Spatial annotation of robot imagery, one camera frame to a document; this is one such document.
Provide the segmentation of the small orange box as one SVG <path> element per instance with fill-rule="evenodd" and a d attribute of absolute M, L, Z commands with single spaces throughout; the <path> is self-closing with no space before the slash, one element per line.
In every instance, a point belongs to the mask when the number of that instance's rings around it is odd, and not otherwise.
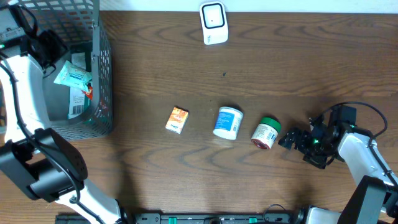
<path fill-rule="evenodd" d="M 188 116 L 189 112 L 187 110 L 174 107 L 166 122 L 165 128 L 169 131 L 181 134 Z"/>

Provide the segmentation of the teal white wipes packet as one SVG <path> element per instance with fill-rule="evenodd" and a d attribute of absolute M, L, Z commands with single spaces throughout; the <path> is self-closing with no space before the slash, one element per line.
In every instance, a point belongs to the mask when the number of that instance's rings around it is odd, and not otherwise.
<path fill-rule="evenodd" d="M 91 72 L 87 72 L 67 60 L 53 82 L 88 92 L 91 80 Z"/>

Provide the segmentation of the green lid Knorr jar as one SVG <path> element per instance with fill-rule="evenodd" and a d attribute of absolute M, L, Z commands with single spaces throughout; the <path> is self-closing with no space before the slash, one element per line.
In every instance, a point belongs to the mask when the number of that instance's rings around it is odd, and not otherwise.
<path fill-rule="evenodd" d="M 277 120 L 263 117 L 251 137 L 251 142 L 261 149 L 270 149 L 281 129 Z"/>

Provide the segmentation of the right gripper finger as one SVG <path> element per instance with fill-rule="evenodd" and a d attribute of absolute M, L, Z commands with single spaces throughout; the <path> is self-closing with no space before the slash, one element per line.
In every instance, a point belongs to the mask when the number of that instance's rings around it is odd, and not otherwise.
<path fill-rule="evenodd" d="M 299 128 L 291 128 L 285 135 L 286 140 L 299 140 L 302 136 L 302 130 Z"/>
<path fill-rule="evenodd" d="M 278 141 L 278 145 L 282 146 L 287 150 L 291 150 L 293 145 L 296 143 L 297 143 L 296 137 L 288 137 L 288 136 L 285 136 Z"/>

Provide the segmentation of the white jar blue label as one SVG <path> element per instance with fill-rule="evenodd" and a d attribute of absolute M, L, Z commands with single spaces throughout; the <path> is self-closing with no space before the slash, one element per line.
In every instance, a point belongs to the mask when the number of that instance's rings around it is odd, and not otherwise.
<path fill-rule="evenodd" d="M 223 106 L 219 109 L 213 134 L 223 139 L 236 140 L 243 113 L 232 107 Z"/>

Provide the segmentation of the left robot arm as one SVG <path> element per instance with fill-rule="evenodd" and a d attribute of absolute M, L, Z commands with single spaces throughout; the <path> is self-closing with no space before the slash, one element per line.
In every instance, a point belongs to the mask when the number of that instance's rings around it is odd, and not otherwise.
<path fill-rule="evenodd" d="M 68 47 L 52 30 L 17 30 L 1 50 L 7 128 L 1 171 L 31 200 L 70 207 L 90 223 L 128 223 L 126 212 L 88 179 L 83 156 L 50 125 L 47 70 L 62 72 Z"/>

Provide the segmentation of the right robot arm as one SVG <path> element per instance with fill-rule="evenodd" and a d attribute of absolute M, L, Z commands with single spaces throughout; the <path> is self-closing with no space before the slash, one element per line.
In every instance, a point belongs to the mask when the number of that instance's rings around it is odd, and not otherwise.
<path fill-rule="evenodd" d="M 301 223 L 377 223 L 382 212 L 396 219 L 397 177 L 379 153 L 374 135 L 349 119 L 312 121 L 310 126 L 310 131 L 290 129 L 279 145 L 300 151 L 304 161 L 319 169 L 335 159 L 343 161 L 356 190 L 342 212 L 311 207 L 300 216 Z"/>

